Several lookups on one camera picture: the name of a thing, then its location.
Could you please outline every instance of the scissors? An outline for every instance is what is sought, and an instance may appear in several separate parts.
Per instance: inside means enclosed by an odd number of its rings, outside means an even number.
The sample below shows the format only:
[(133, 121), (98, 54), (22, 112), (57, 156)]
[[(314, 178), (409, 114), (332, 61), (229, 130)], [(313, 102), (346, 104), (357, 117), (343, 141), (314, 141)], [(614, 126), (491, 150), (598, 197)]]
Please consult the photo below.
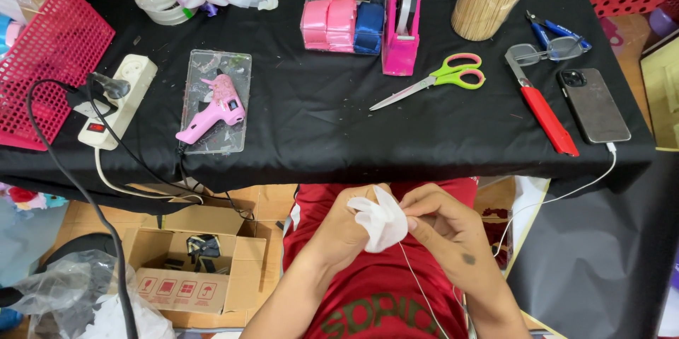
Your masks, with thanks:
[[(449, 63), (455, 59), (471, 59), (474, 61), (474, 63), (450, 66)], [(478, 70), (480, 65), (481, 57), (476, 55), (475, 53), (457, 53), (449, 57), (446, 57), (443, 61), (443, 65), (441, 65), (441, 68), (429, 74), (429, 76), (425, 80), (419, 81), (418, 83), (411, 85), (405, 90), (395, 93), (392, 96), (389, 96), (388, 98), (370, 107), (370, 110), (377, 110), (381, 109), (382, 107), (386, 107), (389, 104), (407, 98), (408, 96), (411, 96), (413, 93), (423, 90), (424, 88), (431, 87), (432, 85), (455, 84), (459, 85), (465, 90), (476, 90), (477, 88), (483, 85), (483, 82), (486, 81), (486, 77), (480, 70)], [(462, 78), (462, 76), (464, 75), (476, 76), (479, 79), (479, 83), (472, 84), (464, 81)]]

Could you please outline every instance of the pliers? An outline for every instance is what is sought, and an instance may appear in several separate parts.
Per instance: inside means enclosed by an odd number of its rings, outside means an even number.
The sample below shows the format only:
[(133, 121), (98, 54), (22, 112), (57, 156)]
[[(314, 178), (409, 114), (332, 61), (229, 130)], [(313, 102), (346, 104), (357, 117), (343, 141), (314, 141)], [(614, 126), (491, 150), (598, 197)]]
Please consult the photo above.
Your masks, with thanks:
[[(540, 19), (536, 17), (535, 14), (531, 14), (530, 11), (528, 10), (526, 10), (526, 18), (528, 18), (528, 20), (530, 21), (530, 27), (533, 29), (535, 36), (537, 36), (538, 40), (540, 41), (540, 45), (545, 50), (547, 50), (549, 38), (547, 36), (547, 33), (545, 32), (545, 29), (542, 27), (546, 27), (549, 31), (552, 31), (554, 34), (558, 36), (572, 36), (575, 39), (580, 39), (580, 36), (578, 34), (575, 34), (573, 31), (570, 31), (564, 26), (557, 25), (556, 23), (552, 23), (546, 19)], [(585, 51), (589, 51), (592, 48), (592, 45), (590, 45), (584, 39), (582, 39), (580, 45)]]

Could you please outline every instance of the fingernail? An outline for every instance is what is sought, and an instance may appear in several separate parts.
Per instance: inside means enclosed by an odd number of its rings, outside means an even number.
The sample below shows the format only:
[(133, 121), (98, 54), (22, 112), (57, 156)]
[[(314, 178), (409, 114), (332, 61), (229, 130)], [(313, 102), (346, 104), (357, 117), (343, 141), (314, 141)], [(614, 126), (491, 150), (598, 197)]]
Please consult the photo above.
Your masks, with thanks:
[(418, 227), (418, 222), (412, 217), (406, 218), (408, 220), (408, 230), (415, 230)]

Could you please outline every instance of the smartphone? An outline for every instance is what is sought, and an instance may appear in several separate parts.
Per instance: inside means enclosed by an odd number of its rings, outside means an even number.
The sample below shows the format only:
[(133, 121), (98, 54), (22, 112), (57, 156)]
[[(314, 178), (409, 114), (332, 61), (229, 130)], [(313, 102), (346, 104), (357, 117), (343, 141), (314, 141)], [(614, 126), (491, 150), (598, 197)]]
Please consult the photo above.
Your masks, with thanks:
[(588, 143), (615, 143), (632, 137), (599, 70), (561, 70), (557, 80)]

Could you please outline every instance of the phone camera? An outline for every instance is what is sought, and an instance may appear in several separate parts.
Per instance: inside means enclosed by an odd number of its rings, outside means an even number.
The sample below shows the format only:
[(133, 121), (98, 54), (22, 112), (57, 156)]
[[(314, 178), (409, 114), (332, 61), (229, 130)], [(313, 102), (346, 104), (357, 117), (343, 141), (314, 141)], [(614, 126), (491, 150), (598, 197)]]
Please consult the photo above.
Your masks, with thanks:
[(561, 79), (569, 87), (584, 87), (587, 84), (587, 79), (580, 70), (563, 70)]

